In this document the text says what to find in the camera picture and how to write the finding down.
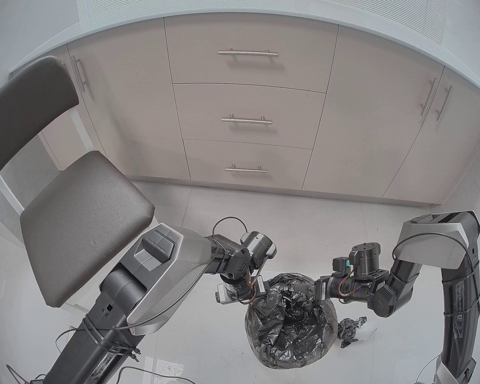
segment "robotic arm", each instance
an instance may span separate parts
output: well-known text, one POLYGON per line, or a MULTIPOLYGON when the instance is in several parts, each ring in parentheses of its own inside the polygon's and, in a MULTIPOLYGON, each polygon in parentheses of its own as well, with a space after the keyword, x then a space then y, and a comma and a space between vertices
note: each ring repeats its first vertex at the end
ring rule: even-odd
MULTIPOLYGON (((466 384, 475 367, 472 351, 480 313, 479 233, 473 212, 419 216, 404 223, 390 272, 379 268, 380 245, 364 243, 348 257, 335 258, 330 276, 297 288, 315 300, 365 302, 378 316, 388 317, 410 300, 423 264, 440 267, 445 332, 434 384, 466 384)), ((275 254, 275 244, 259 232, 246 233, 236 243, 159 224, 103 280, 79 330, 46 377, 33 383, 106 383, 128 357, 136 358, 144 335, 170 319, 204 273, 220 274, 219 303, 247 304, 268 291, 260 272, 275 254)))

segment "chair seat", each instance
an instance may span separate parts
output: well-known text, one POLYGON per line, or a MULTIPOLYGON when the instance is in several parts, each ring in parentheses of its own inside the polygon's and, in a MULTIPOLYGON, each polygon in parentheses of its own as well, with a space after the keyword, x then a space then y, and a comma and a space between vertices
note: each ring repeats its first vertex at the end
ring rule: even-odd
POLYGON ((148 227, 154 206, 100 152, 88 152, 22 212, 25 247, 45 303, 60 307, 148 227))

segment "beige cabinet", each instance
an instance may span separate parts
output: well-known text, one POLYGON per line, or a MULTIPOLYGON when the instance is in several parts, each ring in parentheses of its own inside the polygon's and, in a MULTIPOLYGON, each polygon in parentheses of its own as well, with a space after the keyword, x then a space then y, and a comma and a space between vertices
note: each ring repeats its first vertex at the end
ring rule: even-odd
POLYGON ((340 27, 304 190, 382 197, 423 123, 443 65, 340 27))
MULTIPOLYGON (((73 75, 72 64, 70 63, 67 45, 55 48, 54 50, 42 56, 49 55, 56 56, 62 60, 72 79, 75 79, 73 75)), ((84 100, 82 99, 82 94, 80 93, 75 80, 73 81, 73 84, 75 85, 75 89, 78 94, 79 104, 76 108, 80 118, 82 119, 82 123, 84 124, 95 149, 105 154, 95 128, 90 120, 90 116, 88 115, 84 100)), ((58 116, 49 125, 47 125, 38 136, 40 137, 40 140, 45 146, 47 152, 50 154, 53 162, 60 170, 64 170, 71 163, 86 153, 86 149, 80 140, 80 136, 78 135, 68 112, 58 116)))
POLYGON ((184 139, 313 148, 325 95, 241 84, 175 84, 184 139))
POLYGON ((277 145, 184 140, 192 180, 301 189, 312 150, 277 145))
POLYGON ((231 12, 171 16, 165 18, 165 28, 173 83, 255 84, 326 92, 336 24, 231 12))
POLYGON ((163 19, 68 43, 109 160, 127 176, 189 179, 163 19))
POLYGON ((384 197, 441 204, 480 141, 480 90, 445 67, 407 158, 384 197))

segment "chair backrest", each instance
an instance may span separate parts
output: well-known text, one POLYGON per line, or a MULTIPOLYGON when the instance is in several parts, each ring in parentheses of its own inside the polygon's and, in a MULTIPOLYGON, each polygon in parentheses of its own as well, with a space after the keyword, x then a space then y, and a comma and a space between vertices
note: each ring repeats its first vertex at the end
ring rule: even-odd
POLYGON ((67 68, 54 56, 34 61, 0 88, 0 169, 42 129, 78 105, 67 68))

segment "clear plastic sheet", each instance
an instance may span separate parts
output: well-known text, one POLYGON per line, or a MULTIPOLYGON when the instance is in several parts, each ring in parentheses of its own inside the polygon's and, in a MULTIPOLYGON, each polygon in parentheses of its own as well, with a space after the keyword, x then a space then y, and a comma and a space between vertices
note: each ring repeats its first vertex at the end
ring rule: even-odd
POLYGON ((313 284, 297 273, 268 281, 270 291, 248 306, 245 330, 257 359, 275 369, 299 368, 321 359, 336 339, 337 316, 331 300, 321 302, 296 291, 313 284))
POLYGON ((337 337, 342 340, 342 345, 340 346, 340 348, 348 347, 351 343, 358 341, 358 339, 355 338, 357 329, 361 328, 362 325, 364 325, 366 322, 366 316, 359 317, 358 320, 352 320, 348 317, 346 319, 343 319, 338 324, 337 333, 337 337))

